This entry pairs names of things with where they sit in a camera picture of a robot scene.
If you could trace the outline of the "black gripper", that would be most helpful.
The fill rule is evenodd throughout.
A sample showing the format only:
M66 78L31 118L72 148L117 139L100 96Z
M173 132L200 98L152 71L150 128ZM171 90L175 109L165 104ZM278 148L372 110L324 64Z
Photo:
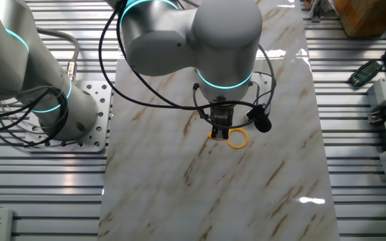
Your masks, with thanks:
M231 127L233 125L234 107L234 105L224 105L210 108L210 121L212 122L211 139L219 139L220 126ZM222 138L224 140L229 138L229 129L222 130Z

